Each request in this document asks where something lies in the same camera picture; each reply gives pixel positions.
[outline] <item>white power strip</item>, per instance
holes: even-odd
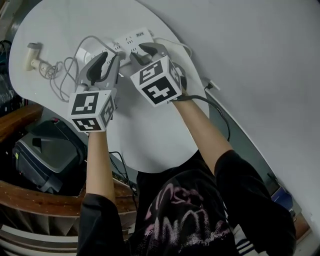
[[[137,53],[140,56],[147,55],[146,52],[144,52],[140,47],[139,44],[141,43],[148,43],[153,42],[153,38],[149,32],[149,30],[146,27],[134,30],[120,38],[117,38],[113,42],[110,42],[107,44],[111,49],[113,49],[115,52],[125,52],[126,56],[125,59],[122,59],[120,62],[120,67],[130,63],[130,53]],[[108,57],[102,66],[101,69],[101,75],[103,76],[109,67],[109,64],[114,57],[114,53],[106,49],[103,45],[99,44],[97,45],[97,48],[94,49],[93,52],[88,52],[84,50],[83,48],[80,48],[76,58],[84,64],[87,64],[89,61],[91,61],[95,56],[102,52],[108,52]]]

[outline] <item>person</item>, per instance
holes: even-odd
[[[198,152],[164,172],[138,173],[135,229],[126,243],[106,133],[90,134],[77,255],[293,255],[293,219],[256,170],[192,100],[173,104]]]

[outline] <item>white cable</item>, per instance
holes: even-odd
[[[163,38],[163,37],[153,37],[153,40],[157,40],[157,39],[165,40],[165,41],[168,41],[168,42],[170,42],[170,43],[176,44],[176,45],[178,45],[178,46],[183,46],[183,47],[187,48],[188,51],[189,51],[189,57],[190,57],[190,58],[192,57],[192,53],[193,53],[193,52],[192,52],[191,48],[190,48],[188,45],[186,45],[186,44],[184,44],[184,43],[182,43],[182,42],[171,41],[171,40],[166,39],[166,38]]]
[[[69,96],[68,96],[64,91],[62,91],[62,86],[63,86],[64,81],[65,81],[65,79],[66,79],[67,76],[69,76],[69,77],[73,80],[73,82],[74,82],[74,92],[76,92],[76,90],[77,90],[77,87],[78,87],[78,85],[79,85],[79,65],[78,65],[78,62],[77,62],[77,60],[76,60],[76,55],[77,55],[77,53],[78,53],[79,48],[80,48],[81,45],[83,44],[83,42],[84,42],[85,40],[89,39],[89,38],[93,38],[93,39],[97,40],[100,44],[102,44],[105,48],[107,48],[110,52],[114,53],[115,55],[118,55],[118,54],[119,54],[118,52],[114,51],[114,50],[111,49],[109,46],[107,46],[107,45],[106,45],[103,41],[101,41],[98,37],[96,37],[96,36],[94,36],[94,35],[89,35],[89,36],[85,37],[84,39],[82,39],[82,41],[79,43],[79,45],[77,46],[77,48],[76,48],[76,50],[75,50],[75,53],[74,53],[73,57],[67,57],[63,62],[62,62],[62,61],[58,61],[54,66],[50,66],[50,67],[47,69],[47,71],[45,72],[45,75],[43,75],[42,72],[41,72],[41,66],[42,66],[42,64],[43,64],[44,62],[43,62],[43,61],[40,62],[40,65],[39,65],[39,73],[40,73],[40,75],[41,75],[43,78],[49,80],[49,84],[50,84],[50,87],[51,87],[52,91],[53,91],[54,94],[58,97],[58,99],[59,99],[60,101],[62,101],[62,102],[69,102],[69,100],[68,100],[68,99],[65,99],[65,98],[63,97],[63,95],[65,95],[65,96],[67,96],[67,97],[69,97]],[[67,61],[67,60],[72,60],[68,68],[66,67],[66,61]],[[76,69],[76,70],[75,70],[75,78],[70,74],[71,67],[72,67],[72,65],[73,65],[74,63],[75,63],[75,66],[76,66],[76,68],[75,68],[75,69]],[[63,69],[64,69],[64,71],[65,71],[65,74],[64,74],[64,76],[63,76],[63,78],[62,78],[62,81],[61,81],[60,85],[57,86],[57,84],[56,84],[56,82],[55,82],[55,78],[56,78],[57,73],[58,73],[58,71],[59,71],[59,67],[58,67],[59,64],[62,64]],[[58,89],[59,94],[54,90],[53,85],[52,85],[52,80],[53,80],[53,83],[54,83],[55,87]]]

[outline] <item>sleeve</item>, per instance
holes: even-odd
[[[82,202],[77,256],[125,255],[117,207],[109,199],[86,194]]]
[[[292,256],[296,249],[293,218],[271,200],[256,170],[230,150],[217,161],[215,176],[228,216],[241,226],[255,250],[269,256]]]

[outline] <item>white table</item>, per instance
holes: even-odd
[[[68,104],[55,97],[48,81],[35,70],[23,70],[28,43],[42,43],[40,59],[54,65],[73,56],[79,42],[88,35],[108,43],[106,38],[116,39],[142,27],[155,37],[178,41],[155,14],[134,0],[43,0],[25,17],[15,35],[9,65],[12,86],[23,98],[67,118]],[[188,93],[205,97],[199,75],[184,48],[158,42],[185,69]],[[197,146],[173,104],[152,107],[131,83],[131,65],[122,67],[120,72],[124,75],[117,87],[120,102],[107,127],[109,150],[119,151],[127,166],[141,172],[158,173],[184,163]],[[67,78],[63,90],[71,92],[73,88]],[[209,116],[208,105],[196,103]]]

